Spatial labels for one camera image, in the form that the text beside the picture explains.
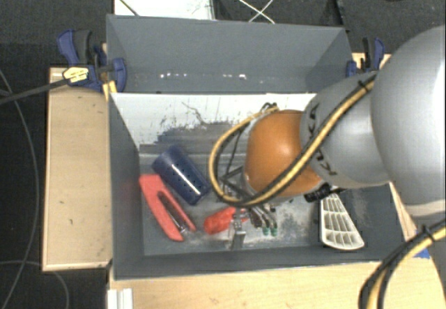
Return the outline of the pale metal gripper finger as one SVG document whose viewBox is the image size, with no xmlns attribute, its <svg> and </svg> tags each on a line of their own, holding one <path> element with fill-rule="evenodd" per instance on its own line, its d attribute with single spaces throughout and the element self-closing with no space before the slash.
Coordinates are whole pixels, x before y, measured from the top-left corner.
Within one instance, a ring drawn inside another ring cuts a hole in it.
<svg viewBox="0 0 446 309">
<path fill-rule="evenodd" d="M 235 219 L 232 224 L 231 250 L 240 250 L 243 248 L 246 231 L 240 219 Z"/>
</svg>

